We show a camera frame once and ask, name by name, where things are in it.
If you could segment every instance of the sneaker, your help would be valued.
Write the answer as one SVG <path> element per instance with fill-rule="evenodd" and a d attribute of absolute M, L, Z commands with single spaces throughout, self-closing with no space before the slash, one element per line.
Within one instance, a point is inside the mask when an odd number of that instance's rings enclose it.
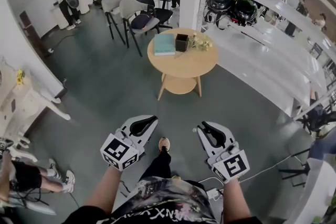
<path fill-rule="evenodd" d="M 67 170 L 67 176 L 64 179 L 63 183 L 66 185 L 66 187 L 64 188 L 63 192 L 64 193 L 71 193 L 73 192 L 73 186 L 75 184 L 75 175 L 73 174 L 72 171 Z"/>
<path fill-rule="evenodd" d="M 169 139 L 166 138 L 166 137 L 163 137 L 160 139 L 159 141 L 159 150 L 160 150 L 160 153 L 161 152 L 168 152 L 170 149 L 170 142 L 169 142 Z"/>
<path fill-rule="evenodd" d="M 73 30 L 75 27 L 76 27 L 75 25 L 69 25 L 69 26 L 67 27 L 67 30 Z"/>
<path fill-rule="evenodd" d="M 56 162 L 53 159 L 49 159 L 49 163 L 50 163 L 50 169 L 53 169 L 55 171 L 54 178 L 61 179 L 61 174 L 56 168 Z"/>

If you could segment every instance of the concrete floor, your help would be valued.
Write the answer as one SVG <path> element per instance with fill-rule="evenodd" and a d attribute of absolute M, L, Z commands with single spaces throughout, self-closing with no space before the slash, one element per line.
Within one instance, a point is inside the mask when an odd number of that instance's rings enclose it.
<path fill-rule="evenodd" d="M 62 172 L 67 169 L 74 172 L 73 196 L 78 204 L 82 205 L 88 198 L 107 168 L 99 148 L 108 134 L 127 118 L 140 114 L 158 116 L 159 124 L 145 146 L 146 155 L 123 172 L 122 179 L 129 188 L 134 187 L 157 156 L 157 143 L 162 136 L 171 141 L 171 168 L 183 179 L 199 181 L 214 176 L 204 162 L 206 153 L 192 132 L 203 120 L 228 127 L 240 148 L 245 150 L 251 170 L 243 179 L 290 153 L 309 147 L 311 137 L 297 123 L 219 66 L 202 76 L 202 98 L 196 91 L 185 95 L 165 91 L 158 102 L 161 74 L 152 67 L 146 55 L 147 45 L 155 31 L 138 37 L 144 55 L 141 58 L 133 41 L 127 50 L 115 30 L 115 40 L 111 39 L 101 10 L 92 8 L 81 20 L 82 24 L 76 29 L 57 31 L 46 40 L 49 47 L 54 47 L 63 37 L 74 35 L 55 47 L 54 54 L 47 60 L 56 77 L 60 81 L 66 79 L 68 92 L 62 98 L 60 108 L 69 113 L 72 120 L 67 122 L 48 112 L 33 130 L 30 136 L 33 144 L 29 149 L 40 160 L 38 165 L 46 166 L 48 158 L 52 157 Z M 267 220 L 282 188 L 277 169 L 241 186 L 253 214 Z M 209 180 L 205 187 L 219 188 L 220 185 Z M 120 190 L 126 193 L 123 186 Z M 77 209 L 69 194 L 46 194 L 43 200 L 57 215 L 17 209 L 23 223 L 61 223 Z M 116 206 L 123 201 L 124 197 L 119 193 Z M 222 209 L 220 203 L 213 204 L 218 218 Z"/>

